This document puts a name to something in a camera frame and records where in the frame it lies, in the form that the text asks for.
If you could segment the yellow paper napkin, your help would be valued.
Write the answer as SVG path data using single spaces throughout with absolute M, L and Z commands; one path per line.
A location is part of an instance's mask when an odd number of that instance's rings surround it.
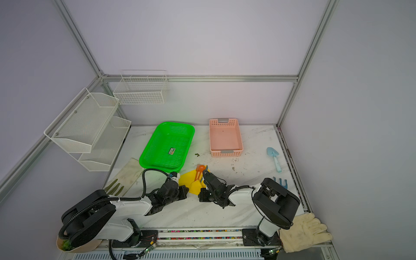
M 189 189 L 189 193 L 197 196 L 200 194 L 201 189 L 206 188 L 206 185 L 203 182 L 203 174 L 197 170 L 181 175 L 179 186 L 186 186 Z

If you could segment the pink plastic basket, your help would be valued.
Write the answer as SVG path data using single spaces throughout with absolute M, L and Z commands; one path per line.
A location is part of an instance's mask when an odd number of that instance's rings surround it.
M 212 157 L 239 157 L 244 150 L 239 122 L 235 118 L 210 119 L 209 138 Z

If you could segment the green plastic basket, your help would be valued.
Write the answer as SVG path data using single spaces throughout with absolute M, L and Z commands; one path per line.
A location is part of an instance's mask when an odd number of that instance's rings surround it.
M 144 169 L 179 172 L 185 164 L 194 135 L 195 128 L 186 123 L 159 124 L 145 146 L 139 164 Z

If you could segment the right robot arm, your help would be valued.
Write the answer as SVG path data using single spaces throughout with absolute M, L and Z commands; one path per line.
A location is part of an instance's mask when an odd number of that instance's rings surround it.
M 205 187 L 198 195 L 200 202 L 214 203 L 225 209 L 228 206 L 252 204 L 262 219 L 256 228 L 242 230 L 244 246 L 282 246 L 278 234 L 289 230 L 300 206 L 296 195 L 271 178 L 249 186 L 226 185 L 225 181 L 205 170 L 202 173 Z

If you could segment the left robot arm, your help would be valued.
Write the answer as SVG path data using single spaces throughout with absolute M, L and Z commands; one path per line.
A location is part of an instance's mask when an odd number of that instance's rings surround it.
M 143 193 L 139 197 L 110 195 L 106 190 L 96 190 L 81 202 L 66 211 L 62 217 L 62 228 L 58 238 L 74 248 L 91 241 L 107 240 L 111 259 L 115 259 L 113 248 L 136 248 L 144 250 L 143 257 L 157 245 L 157 230 L 142 230 L 136 217 L 151 216 L 176 201 L 184 200 L 188 187 L 179 184 L 179 173 L 164 172 L 166 177 L 161 187 L 147 191 L 147 170 L 141 174 Z

